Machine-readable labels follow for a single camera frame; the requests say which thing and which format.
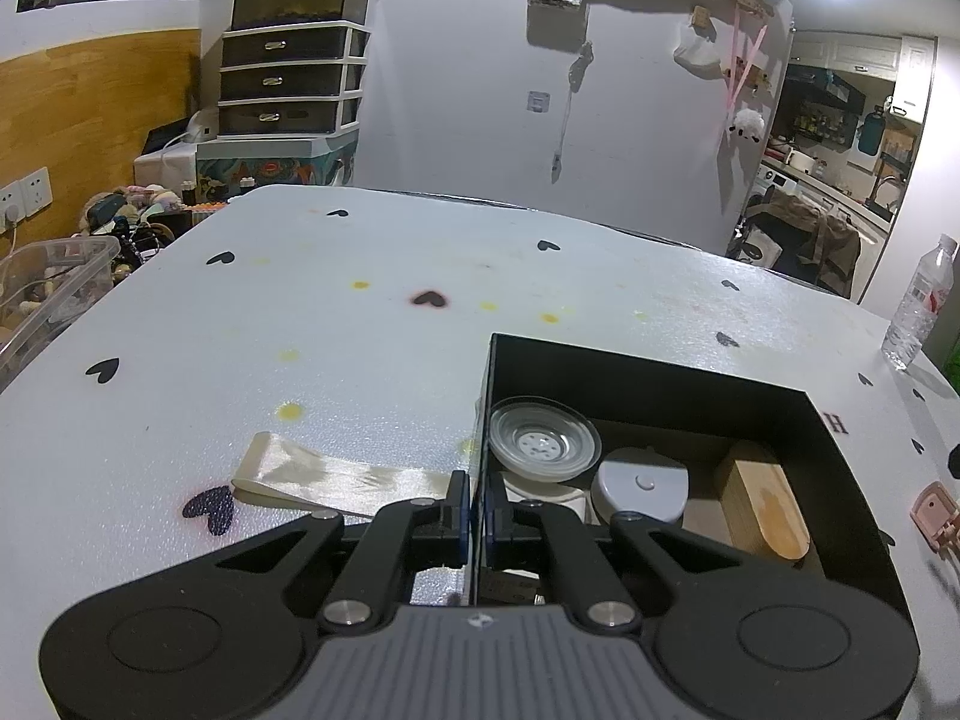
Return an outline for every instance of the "gray gripper base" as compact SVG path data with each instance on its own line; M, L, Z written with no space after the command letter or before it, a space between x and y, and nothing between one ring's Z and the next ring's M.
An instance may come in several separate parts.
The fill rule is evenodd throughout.
M555 605L402 607L386 629L331 640L260 720L702 720L632 640Z

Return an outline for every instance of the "pink clip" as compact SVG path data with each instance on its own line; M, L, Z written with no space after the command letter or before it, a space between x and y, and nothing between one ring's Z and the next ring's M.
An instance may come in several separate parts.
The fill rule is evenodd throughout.
M926 543L934 552L957 544L957 531L960 527L960 508L940 482L928 485L917 502L910 509L910 517L920 528Z

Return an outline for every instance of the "clear plastic bin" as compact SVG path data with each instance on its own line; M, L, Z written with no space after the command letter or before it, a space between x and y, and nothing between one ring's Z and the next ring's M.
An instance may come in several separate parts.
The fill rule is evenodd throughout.
M0 391L113 287L109 236L63 238L0 260Z

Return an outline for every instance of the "wall outlet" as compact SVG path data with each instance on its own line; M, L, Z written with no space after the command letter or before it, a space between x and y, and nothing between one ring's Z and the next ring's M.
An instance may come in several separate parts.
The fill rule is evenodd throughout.
M11 208L16 209L18 221L26 218L27 213L23 207L23 191L19 181L14 181L13 184L0 189L0 232L13 226L7 220L7 210Z
M50 172L46 167L41 167L26 178L21 178L20 189L23 191L24 210L28 217L54 201L54 191L50 186Z

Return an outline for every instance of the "satin ribbon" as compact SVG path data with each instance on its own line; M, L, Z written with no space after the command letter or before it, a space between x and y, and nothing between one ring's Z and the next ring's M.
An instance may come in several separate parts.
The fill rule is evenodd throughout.
M763 43L763 38L767 34L767 26L763 25L760 28L760 32L757 33L757 42L752 45L750 52L748 52L746 59L744 60L743 73L740 74L740 81L736 84L736 89L733 87L734 80L736 79L736 39L740 31L740 5L736 4L733 9L733 42L731 42L731 58L730 58L730 84L727 87L727 121L730 121L731 114L733 114L733 108L736 107L736 99L740 97L740 92L743 91L743 85L747 82L747 76L750 74L750 70L754 66L755 60L757 60L757 52L760 51L760 44Z
M232 483L237 490L304 509L328 507L373 517L410 498L442 499L450 475L343 460L300 446L276 433L257 433Z

